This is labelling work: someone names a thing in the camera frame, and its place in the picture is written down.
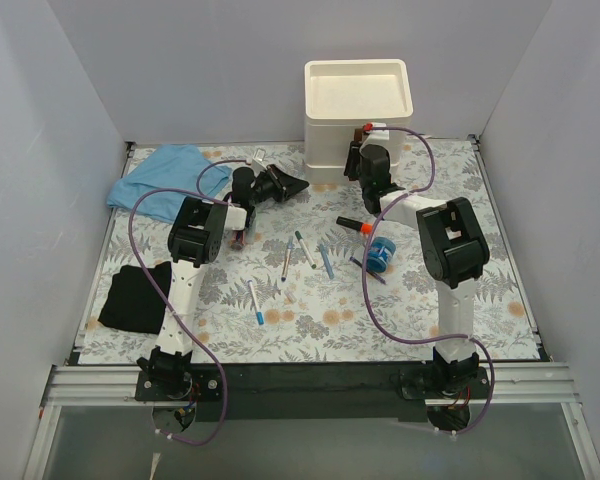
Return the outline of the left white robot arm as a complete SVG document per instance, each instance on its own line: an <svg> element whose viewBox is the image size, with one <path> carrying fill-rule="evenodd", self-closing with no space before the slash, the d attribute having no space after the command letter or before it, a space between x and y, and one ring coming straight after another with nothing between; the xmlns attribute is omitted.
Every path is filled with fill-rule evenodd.
<svg viewBox="0 0 600 480"><path fill-rule="evenodd" d="M246 234L255 220L255 207L267 200L283 203L309 187L305 180L274 165L244 166L232 174L224 200L202 193L187 194L168 236L171 254L169 291L158 292L165 313L155 346L138 365L146 383L159 394L180 400L200 391L191 367L196 341L194 314L204 277L221 249L226 231Z"/></svg>

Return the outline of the white three-drawer organizer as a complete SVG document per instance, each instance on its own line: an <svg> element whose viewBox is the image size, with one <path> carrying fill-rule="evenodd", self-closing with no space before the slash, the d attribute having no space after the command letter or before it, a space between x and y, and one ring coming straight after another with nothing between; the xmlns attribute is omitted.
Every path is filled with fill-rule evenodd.
<svg viewBox="0 0 600 480"><path fill-rule="evenodd" d="M355 131L367 123L407 127L413 102L400 59L309 61L304 67L304 171L311 184L346 184Z"/></svg>

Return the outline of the black orange highlighter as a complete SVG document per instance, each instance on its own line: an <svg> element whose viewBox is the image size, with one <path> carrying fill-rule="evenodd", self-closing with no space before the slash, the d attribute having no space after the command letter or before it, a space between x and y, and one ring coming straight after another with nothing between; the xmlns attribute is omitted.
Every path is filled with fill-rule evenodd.
<svg viewBox="0 0 600 480"><path fill-rule="evenodd" d="M350 229L352 231L359 232L364 235L370 234L373 228L372 224L364 223L358 220L353 220L343 216L337 217L336 224L343 228Z"/></svg>

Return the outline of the blue marker pen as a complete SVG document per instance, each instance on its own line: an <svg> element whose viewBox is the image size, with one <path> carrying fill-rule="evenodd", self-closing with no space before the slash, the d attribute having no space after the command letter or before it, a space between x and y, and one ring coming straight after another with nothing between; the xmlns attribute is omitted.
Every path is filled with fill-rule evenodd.
<svg viewBox="0 0 600 480"><path fill-rule="evenodd" d="M328 275L328 278L330 280L333 280L335 278L334 275L334 271L333 271L333 267L331 265L329 256L328 256L328 252L327 252L327 248L325 247L325 245L323 243L320 243L318 245L319 248L319 252L321 254L322 260L323 260L323 264L324 264L324 268L326 270L326 273Z"/></svg>

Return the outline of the blue round jar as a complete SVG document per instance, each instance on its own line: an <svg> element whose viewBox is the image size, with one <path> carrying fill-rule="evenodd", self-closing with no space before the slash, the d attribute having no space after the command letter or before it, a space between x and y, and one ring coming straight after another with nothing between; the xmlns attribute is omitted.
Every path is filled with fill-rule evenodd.
<svg viewBox="0 0 600 480"><path fill-rule="evenodd" d="M396 251L395 243L386 237L375 237L369 248L367 270L384 273L391 264Z"/></svg>

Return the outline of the purple slim marker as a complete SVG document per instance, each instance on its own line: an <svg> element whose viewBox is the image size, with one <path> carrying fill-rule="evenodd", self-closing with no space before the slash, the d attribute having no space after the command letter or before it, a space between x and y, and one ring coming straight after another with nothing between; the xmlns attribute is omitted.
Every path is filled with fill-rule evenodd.
<svg viewBox="0 0 600 480"><path fill-rule="evenodd" d="M285 282L288 277L289 265L291 261L291 255L293 251L294 240L293 236L290 236L285 249L285 256L283 261L282 273L281 273L281 281Z"/></svg>

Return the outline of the light green eraser stick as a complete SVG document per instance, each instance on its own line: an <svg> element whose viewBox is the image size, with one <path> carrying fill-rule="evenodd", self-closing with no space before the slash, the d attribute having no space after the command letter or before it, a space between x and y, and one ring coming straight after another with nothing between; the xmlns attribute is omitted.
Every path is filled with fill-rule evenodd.
<svg viewBox="0 0 600 480"><path fill-rule="evenodd" d="M252 245L255 242L255 237L257 233L257 221L257 212L253 211L251 216L249 217L249 225L245 229L245 243L248 245Z"/></svg>

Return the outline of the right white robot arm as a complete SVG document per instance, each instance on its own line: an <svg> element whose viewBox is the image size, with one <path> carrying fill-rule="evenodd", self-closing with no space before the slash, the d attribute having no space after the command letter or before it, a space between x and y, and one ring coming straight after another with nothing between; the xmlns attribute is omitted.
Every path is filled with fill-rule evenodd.
<svg viewBox="0 0 600 480"><path fill-rule="evenodd" d="M455 397L477 377L479 355L474 334L474 302L478 279L490 252L468 199L434 200L411 193L392 181L389 151L353 140L344 175L359 183L364 206L378 220L417 231L423 261L438 294L438 335L431 342L427 387Z"/></svg>

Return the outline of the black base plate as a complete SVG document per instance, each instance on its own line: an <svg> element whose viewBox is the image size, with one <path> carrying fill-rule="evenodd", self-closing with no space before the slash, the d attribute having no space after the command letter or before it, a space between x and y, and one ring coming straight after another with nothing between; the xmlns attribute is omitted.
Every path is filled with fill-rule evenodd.
<svg viewBox="0 0 600 480"><path fill-rule="evenodd" d="M463 391L441 393L427 387L430 362L251 363L222 369L192 364L200 391L173 400L146 383L140 372L137 401L196 410L200 422L221 415L229 420L394 418L424 422L426 401L465 411L471 400L486 398L485 369Z"/></svg>

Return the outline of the floral table mat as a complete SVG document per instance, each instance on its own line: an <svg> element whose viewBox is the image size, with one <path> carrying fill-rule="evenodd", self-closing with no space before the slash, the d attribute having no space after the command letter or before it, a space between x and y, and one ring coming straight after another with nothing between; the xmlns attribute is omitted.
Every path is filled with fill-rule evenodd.
<svg viewBox="0 0 600 480"><path fill-rule="evenodd" d="M474 333L494 359L539 356L532 321L503 241L472 145L461 140L410 139L402 150L397 184L424 186L433 199L467 198L490 249L477 286ZM285 203L257 210L255 242L235 251L224 245L205 275L194 317L197 362L427 360L438 332L438 299L422 260L418 234L387 222L378 234L396 245L383 275L363 280L358 266L364 240L336 224L338 216L368 222L359 186L314 185ZM317 264L312 269L295 237L301 232ZM281 281L285 249L294 246ZM318 245L333 267L330 280ZM247 286L253 280L264 325L259 326Z"/></svg>

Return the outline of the pink-capped clear tube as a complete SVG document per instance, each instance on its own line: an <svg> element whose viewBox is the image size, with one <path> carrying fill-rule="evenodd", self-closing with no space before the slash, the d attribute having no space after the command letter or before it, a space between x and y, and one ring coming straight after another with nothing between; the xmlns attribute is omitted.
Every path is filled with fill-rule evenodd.
<svg viewBox="0 0 600 480"><path fill-rule="evenodd" d="M232 232L229 246L232 250L241 251L247 245L247 231L235 230Z"/></svg>

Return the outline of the blue cloth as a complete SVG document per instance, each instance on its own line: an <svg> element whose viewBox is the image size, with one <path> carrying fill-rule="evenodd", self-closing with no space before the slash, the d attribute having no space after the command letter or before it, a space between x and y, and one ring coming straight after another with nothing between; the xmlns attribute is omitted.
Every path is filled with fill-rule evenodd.
<svg viewBox="0 0 600 480"><path fill-rule="evenodd" d="M107 205L130 211L139 197L155 189L197 191L197 179L210 164L195 145L163 145L114 184ZM136 213L172 224L184 198L177 192L154 194L139 205Z"/></svg>

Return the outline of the purple pen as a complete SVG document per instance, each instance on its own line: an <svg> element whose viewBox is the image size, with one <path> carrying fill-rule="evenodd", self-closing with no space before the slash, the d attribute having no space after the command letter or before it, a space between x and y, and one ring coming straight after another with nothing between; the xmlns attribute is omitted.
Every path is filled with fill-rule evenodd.
<svg viewBox="0 0 600 480"><path fill-rule="evenodd" d="M360 260L356 259L354 256L351 256L349 258L349 261L351 263L355 264L356 266L358 266L361 270L364 270L369 276L371 276L372 278L376 279L377 281L379 281L383 285L387 284L386 280L379 273L370 270L368 267L365 267L362 264L362 262Z"/></svg>

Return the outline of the black cloth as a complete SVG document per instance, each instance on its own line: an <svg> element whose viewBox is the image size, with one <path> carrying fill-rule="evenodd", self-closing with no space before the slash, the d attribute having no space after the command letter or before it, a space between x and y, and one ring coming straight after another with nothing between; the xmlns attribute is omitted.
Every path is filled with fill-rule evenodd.
<svg viewBox="0 0 600 480"><path fill-rule="evenodd" d="M125 265L113 275L98 321L125 332L160 332L165 303L140 267Z"/></svg>

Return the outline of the white marker blue cap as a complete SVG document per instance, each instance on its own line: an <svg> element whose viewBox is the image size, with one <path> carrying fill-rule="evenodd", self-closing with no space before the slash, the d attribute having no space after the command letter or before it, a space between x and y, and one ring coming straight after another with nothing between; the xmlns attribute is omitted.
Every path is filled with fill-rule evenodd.
<svg viewBox="0 0 600 480"><path fill-rule="evenodd" d="M253 280L248 280L247 282L247 286L251 295L251 299L252 299L252 303L254 306L254 311L256 314L256 319L257 319L257 323L259 326L263 326L264 325L264 315L262 313L261 307L260 307L260 303L258 300L258 296L257 296L257 291L256 291L256 287L255 284L253 282Z"/></svg>

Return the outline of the aluminium front rail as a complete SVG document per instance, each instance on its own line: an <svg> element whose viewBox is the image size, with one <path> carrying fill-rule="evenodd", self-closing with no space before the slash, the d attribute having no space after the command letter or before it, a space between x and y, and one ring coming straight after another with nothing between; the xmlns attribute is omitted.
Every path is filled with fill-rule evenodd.
<svg viewBox="0 0 600 480"><path fill-rule="evenodd" d="M28 479L600 479L564 363L500 363L458 400L416 363L232 364L172 398L134 366L53 369Z"/></svg>

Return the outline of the green-capped white marker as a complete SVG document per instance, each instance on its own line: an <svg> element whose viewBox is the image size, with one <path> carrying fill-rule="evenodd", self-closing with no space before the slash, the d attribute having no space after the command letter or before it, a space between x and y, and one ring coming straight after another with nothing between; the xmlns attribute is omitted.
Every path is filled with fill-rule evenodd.
<svg viewBox="0 0 600 480"><path fill-rule="evenodd" d="M296 230L294 232L294 234L295 234L295 237L296 237L296 239L297 239L297 241L298 241L298 243L299 243L299 245L301 247L301 250L302 250L302 252L303 252L303 254L304 254L304 256L305 256L305 258L306 258L306 260L307 260L307 262L309 264L309 266L312 269L316 269L317 268L317 264L316 264L316 262L315 262L315 260L314 260L314 258L312 256L311 251L310 251L308 245L306 244L306 242L305 242L305 240L304 240L301 232L298 231L298 230Z"/></svg>

